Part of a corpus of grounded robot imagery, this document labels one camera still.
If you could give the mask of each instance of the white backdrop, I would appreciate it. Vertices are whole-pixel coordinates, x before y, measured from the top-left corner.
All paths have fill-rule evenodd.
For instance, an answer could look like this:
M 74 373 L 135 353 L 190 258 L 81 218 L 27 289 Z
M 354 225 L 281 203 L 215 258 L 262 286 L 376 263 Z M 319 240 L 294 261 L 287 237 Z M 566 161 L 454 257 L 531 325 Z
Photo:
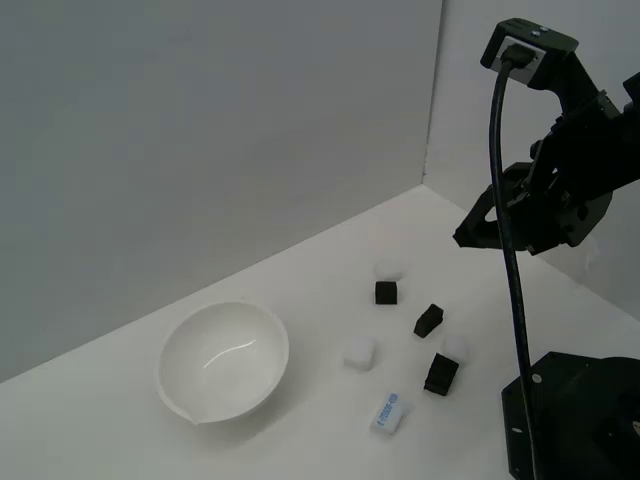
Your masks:
M 0 381 L 422 179 L 440 0 L 0 16 Z
M 480 57 L 501 20 L 526 18 L 576 38 L 596 86 L 621 110 L 622 82 L 640 71 L 640 3 L 635 0 L 445 0 L 425 183 L 469 209 L 491 182 L 488 119 L 495 72 Z M 505 164 L 529 160 L 529 146 L 561 113 L 554 94 L 511 82 L 503 117 Z M 593 238 L 546 255 L 552 265 L 640 318 L 640 184 L 616 194 Z

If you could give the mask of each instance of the blue label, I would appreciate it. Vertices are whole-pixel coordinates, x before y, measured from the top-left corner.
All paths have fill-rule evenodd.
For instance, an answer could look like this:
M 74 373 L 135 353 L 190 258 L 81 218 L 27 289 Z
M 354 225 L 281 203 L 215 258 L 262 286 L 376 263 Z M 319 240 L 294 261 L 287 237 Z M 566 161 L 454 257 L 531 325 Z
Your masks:
M 378 415 L 378 420 L 376 422 L 378 425 L 380 425 L 381 427 L 384 427 L 385 422 L 387 421 L 387 419 L 389 418 L 389 415 L 391 414 L 391 411 L 393 410 L 393 405 L 397 401 L 398 401 L 398 395 L 396 395 L 395 393 L 392 393 L 391 395 L 389 395 L 389 400 L 387 400 L 386 405 L 380 412 L 380 415 Z

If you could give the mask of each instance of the black cube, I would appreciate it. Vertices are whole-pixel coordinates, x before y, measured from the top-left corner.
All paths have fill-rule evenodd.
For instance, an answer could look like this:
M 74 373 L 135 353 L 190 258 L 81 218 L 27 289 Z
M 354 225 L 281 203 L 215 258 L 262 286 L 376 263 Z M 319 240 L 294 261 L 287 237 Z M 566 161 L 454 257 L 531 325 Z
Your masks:
M 396 282 L 376 282 L 376 305 L 397 305 L 398 285 Z

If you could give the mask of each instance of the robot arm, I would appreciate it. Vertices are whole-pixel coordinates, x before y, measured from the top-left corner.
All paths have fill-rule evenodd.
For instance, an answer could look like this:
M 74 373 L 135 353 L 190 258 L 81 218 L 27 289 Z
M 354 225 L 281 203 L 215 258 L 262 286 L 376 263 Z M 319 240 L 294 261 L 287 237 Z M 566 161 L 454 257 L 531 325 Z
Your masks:
M 507 20 L 497 25 L 482 65 L 499 70 L 502 52 L 513 44 L 536 57 L 511 78 L 554 92 L 562 106 L 549 134 L 531 146 L 532 162 L 504 172 L 515 248 L 535 255 L 564 243 L 575 247 L 602 219 L 612 192 L 640 178 L 640 73 L 623 84 L 632 102 L 621 114 L 582 67 L 573 38 Z M 496 222 L 485 220 L 493 206 L 489 187 L 456 230 L 458 245 L 501 248 Z

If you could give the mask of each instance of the small cube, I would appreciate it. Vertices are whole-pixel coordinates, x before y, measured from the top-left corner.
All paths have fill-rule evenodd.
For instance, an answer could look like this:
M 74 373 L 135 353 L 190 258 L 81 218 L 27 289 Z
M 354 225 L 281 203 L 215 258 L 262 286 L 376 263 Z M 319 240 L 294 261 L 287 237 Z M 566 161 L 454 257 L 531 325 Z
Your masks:
M 445 397 L 458 371 L 458 363 L 439 353 L 433 359 L 429 375 L 424 382 L 424 389 Z
M 387 435 L 393 434 L 400 424 L 400 420 L 407 413 L 407 404 L 400 399 L 398 394 L 390 394 L 376 413 L 371 422 L 371 429 Z
M 469 363 L 469 349 L 462 335 L 445 335 L 440 350 L 445 357 L 458 362 L 460 365 Z
M 432 303 L 416 322 L 413 333 L 420 338 L 426 337 L 434 328 L 442 323 L 443 316 L 444 310 Z
M 376 340 L 369 336 L 353 337 L 344 350 L 344 364 L 366 372 L 373 366 L 376 353 Z
M 373 273 L 378 280 L 387 282 L 399 282 L 403 276 L 402 264 L 397 260 L 383 258 L 373 267 Z
M 398 285 L 396 282 L 376 282 L 376 305 L 397 305 Z

